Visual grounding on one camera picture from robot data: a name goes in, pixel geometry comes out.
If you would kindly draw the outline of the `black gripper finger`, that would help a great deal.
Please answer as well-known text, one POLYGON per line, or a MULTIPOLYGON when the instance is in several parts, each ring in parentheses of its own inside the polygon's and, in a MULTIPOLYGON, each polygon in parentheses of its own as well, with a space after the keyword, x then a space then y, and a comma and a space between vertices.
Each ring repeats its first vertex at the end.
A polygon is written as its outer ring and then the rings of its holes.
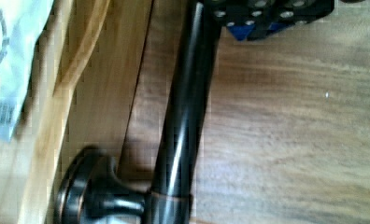
POLYGON ((262 40, 334 11, 334 0, 205 0, 205 4, 237 41, 262 40))

